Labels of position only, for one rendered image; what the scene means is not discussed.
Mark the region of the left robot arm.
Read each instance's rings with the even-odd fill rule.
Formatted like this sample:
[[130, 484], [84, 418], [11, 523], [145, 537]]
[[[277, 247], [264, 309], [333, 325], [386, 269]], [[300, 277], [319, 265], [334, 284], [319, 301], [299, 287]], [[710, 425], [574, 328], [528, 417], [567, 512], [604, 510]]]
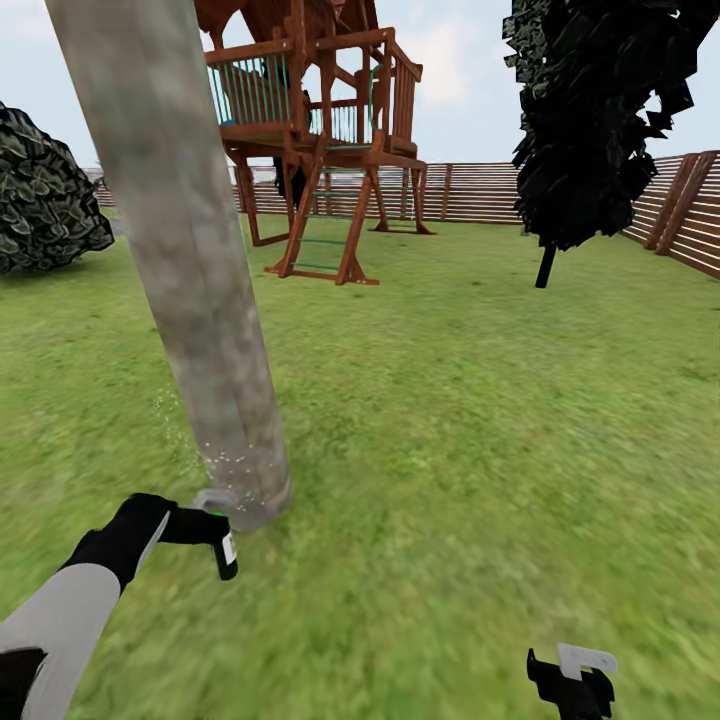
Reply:
[[229, 489], [205, 487], [189, 509], [133, 493], [101, 531], [0, 623], [0, 720], [63, 720], [121, 592], [157, 543], [219, 544], [236, 508]]

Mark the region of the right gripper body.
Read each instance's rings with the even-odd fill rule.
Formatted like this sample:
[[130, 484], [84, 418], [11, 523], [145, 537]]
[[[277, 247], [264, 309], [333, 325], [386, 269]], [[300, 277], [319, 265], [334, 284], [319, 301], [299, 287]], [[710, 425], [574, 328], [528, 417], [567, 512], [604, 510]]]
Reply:
[[565, 677], [557, 664], [545, 661], [535, 661], [535, 675], [542, 700], [556, 703], [560, 707], [567, 697], [582, 697], [599, 711], [599, 715], [606, 719], [611, 717], [611, 696], [604, 675], [583, 669], [582, 680], [577, 681]]

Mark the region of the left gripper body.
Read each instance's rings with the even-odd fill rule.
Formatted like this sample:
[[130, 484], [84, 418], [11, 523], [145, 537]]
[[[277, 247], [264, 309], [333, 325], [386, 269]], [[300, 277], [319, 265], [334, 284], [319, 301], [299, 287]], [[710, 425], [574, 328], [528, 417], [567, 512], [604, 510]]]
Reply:
[[186, 509], [188, 513], [188, 525], [185, 533], [176, 540], [177, 543], [199, 543], [219, 544], [227, 531], [228, 518], [222, 513], [208, 514], [203, 510]]

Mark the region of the pesticide atomizer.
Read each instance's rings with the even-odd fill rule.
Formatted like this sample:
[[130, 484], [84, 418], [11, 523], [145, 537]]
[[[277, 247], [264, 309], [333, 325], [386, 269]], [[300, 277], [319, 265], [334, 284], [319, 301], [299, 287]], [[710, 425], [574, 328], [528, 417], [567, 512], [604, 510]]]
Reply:
[[238, 567], [233, 539], [229, 531], [224, 534], [221, 543], [213, 544], [213, 550], [215, 551], [215, 559], [217, 561], [217, 567], [219, 568], [219, 577], [221, 577], [223, 581], [233, 579], [236, 576]]

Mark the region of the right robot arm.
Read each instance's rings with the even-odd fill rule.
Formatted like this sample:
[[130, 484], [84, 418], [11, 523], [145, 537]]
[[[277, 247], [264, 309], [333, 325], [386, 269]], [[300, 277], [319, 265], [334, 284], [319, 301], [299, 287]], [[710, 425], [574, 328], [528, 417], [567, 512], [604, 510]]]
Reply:
[[561, 720], [609, 719], [609, 684], [600, 673], [617, 672], [615, 657], [568, 643], [561, 643], [557, 652], [558, 665], [537, 661], [533, 649], [529, 650], [529, 679], [537, 681], [539, 697], [559, 706]]

